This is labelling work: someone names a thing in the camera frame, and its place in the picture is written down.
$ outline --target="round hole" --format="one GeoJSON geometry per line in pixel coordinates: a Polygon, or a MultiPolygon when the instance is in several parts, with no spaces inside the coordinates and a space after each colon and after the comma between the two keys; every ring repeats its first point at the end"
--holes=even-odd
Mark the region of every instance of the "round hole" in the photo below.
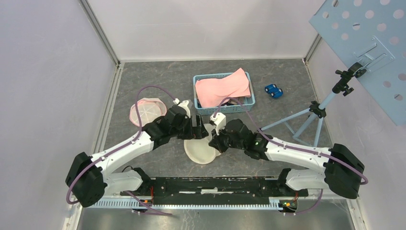
{"type": "Polygon", "coordinates": [[[389,43],[392,45],[396,45],[399,43],[399,38],[398,37],[391,37],[391,39],[389,39],[389,43]]]}
{"type": "Polygon", "coordinates": [[[354,6],[361,6],[362,0],[354,0],[354,6]]]}
{"type": "Polygon", "coordinates": [[[391,83],[386,80],[386,81],[383,82],[383,86],[386,87],[386,88],[390,88],[391,83]]]}
{"type": "Polygon", "coordinates": [[[344,41],[347,40],[347,39],[348,39],[348,34],[343,33],[343,34],[341,35],[341,39],[343,39],[344,41]]]}
{"type": "Polygon", "coordinates": [[[401,81],[406,81],[406,74],[404,74],[404,73],[399,74],[397,77],[398,77],[399,80],[401,80],[401,81]]]}
{"type": "Polygon", "coordinates": [[[360,24],[359,23],[354,23],[354,25],[352,25],[352,28],[354,29],[354,30],[359,30],[360,29],[360,24]]]}
{"type": "Polygon", "coordinates": [[[391,0],[381,0],[381,4],[384,6],[389,4],[390,2],[391,2],[391,0]]]}
{"type": "Polygon", "coordinates": [[[385,23],[380,23],[380,24],[378,24],[378,26],[376,27],[376,29],[377,29],[378,31],[383,32],[383,31],[386,30],[386,24],[385,24],[385,23]]]}
{"type": "Polygon", "coordinates": [[[400,94],[395,94],[395,95],[394,95],[394,98],[395,98],[397,101],[403,100],[403,96],[400,95],[400,94]]]}
{"type": "Polygon", "coordinates": [[[401,9],[398,9],[394,12],[394,18],[396,18],[396,19],[403,18],[404,15],[405,15],[405,12],[401,9]]]}
{"type": "Polygon", "coordinates": [[[369,10],[369,11],[367,11],[367,12],[365,13],[365,17],[368,18],[368,19],[371,19],[371,18],[373,18],[373,15],[374,15],[374,14],[375,14],[375,13],[374,13],[373,11],[369,10]]]}
{"type": "Polygon", "coordinates": [[[343,17],[343,19],[347,19],[350,16],[350,12],[344,11],[341,16],[343,17]]]}

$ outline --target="robotic arm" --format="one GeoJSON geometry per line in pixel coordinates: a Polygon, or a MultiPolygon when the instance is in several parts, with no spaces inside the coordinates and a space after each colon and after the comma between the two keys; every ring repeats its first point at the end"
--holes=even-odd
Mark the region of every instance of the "robotic arm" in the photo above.
{"type": "MultiPolygon", "coordinates": [[[[135,191],[143,183],[143,173],[135,170],[113,173],[135,157],[150,152],[166,143],[173,137],[178,139],[202,139],[208,136],[200,115],[196,115],[193,125],[189,101],[183,101],[171,107],[168,112],[153,122],[146,124],[136,135],[100,153],[86,155],[78,154],[69,170],[66,184],[72,187],[72,192],[83,207],[95,204],[102,196],[135,191]],[[73,184],[75,178],[86,168],[87,171],[73,184]]],[[[345,198],[355,199],[361,184],[361,178],[341,164],[323,156],[333,156],[351,165],[360,173],[363,164],[345,147],[335,144],[332,149],[313,148],[288,143],[270,135],[265,138],[260,133],[252,133],[241,120],[226,123],[226,117],[218,113],[211,117],[215,125],[212,131],[213,139],[209,146],[220,152],[228,148],[244,150],[253,159],[284,161],[308,169],[284,169],[278,181],[282,181],[290,189],[329,188],[345,198]]]]}

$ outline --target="pink fabric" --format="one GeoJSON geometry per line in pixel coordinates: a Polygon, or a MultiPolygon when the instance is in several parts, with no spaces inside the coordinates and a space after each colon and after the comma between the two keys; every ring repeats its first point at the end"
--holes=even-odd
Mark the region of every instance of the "pink fabric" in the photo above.
{"type": "Polygon", "coordinates": [[[216,107],[226,97],[251,96],[248,78],[241,68],[222,79],[198,80],[196,82],[196,94],[202,108],[216,107]]]}

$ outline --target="black cable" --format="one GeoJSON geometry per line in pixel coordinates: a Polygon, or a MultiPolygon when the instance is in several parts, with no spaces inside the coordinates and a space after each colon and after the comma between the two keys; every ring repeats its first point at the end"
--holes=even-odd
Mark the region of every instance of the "black cable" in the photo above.
{"type": "Polygon", "coordinates": [[[128,167],[131,168],[131,170],[133,170],[134,168],[131,165],[127,165],[125,168],[123,168],[123,170],[121,171],[122,173],[124,173],[124,170],[126,170],[128,167]]]}

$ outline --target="tripod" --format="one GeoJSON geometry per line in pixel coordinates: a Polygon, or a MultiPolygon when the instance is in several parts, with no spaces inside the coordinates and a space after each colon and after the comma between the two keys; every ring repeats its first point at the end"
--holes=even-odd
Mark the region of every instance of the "tripod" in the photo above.
{"type": "Polygon", "coordinates": [[[261,130],[263,131],[263,130],[266,130],[266,129],[270,128],[270,127],[274,127],[274,126],[276,126],[278,124],[285,123],[285,125],[288,127],[288,129],[293,133],[293,136],[292,136],[293,139],[299,141],[302,144],[311,146],[310,144],[300,140],[299,136],[303,133],[303,131],[306,130],[306,128],[312,123],[312,121],[318,117],[319,121],[317,123],[316,136],[315,136],[315,141],[313,143],[313,147],[317,147],[318,140],[320,138],[321,126],[323,124],[324,117],[327,116],[326,106],[340,92],[344,92],[343,95],[347,96],[352,91],[354,91],[353,88],[349,88],[348,82],[352,79],[352,77],[359,78],[360,76],[362,76],[367,71],[366,69],[361,69],[361,68],[363,68],[363,66],[360,63],[356,62],[347,71],[336,70],[336,74],[339,74],[341,79],[333,87],[332,92],[322,101],[322,103],[318,103],[317,101],[313,101],[313,102],[311,102],[312,105],[308,109],[305,109],[305,110],[300,111],[300,112],[298,112],[298,113],[296,113],[294,115],[291,115],[291,116],[286,117],[286,118],[284,118],[282,120],[279,120],[279,121],[277,121],[275,123],[272,123],[272,124],[270,124],[268,126],[265,126],[265,127],[261,128],[261,130]],[[296,132],[294,132],[292,127],[290,127],[290,125],[287,123],[287,121],[290,120],[290,119],[293,119],[295,117],[298,117],[300,115],[306,114],[308,112],[312,112],[312,114],[303,123],[303,125],[296,132]]]}

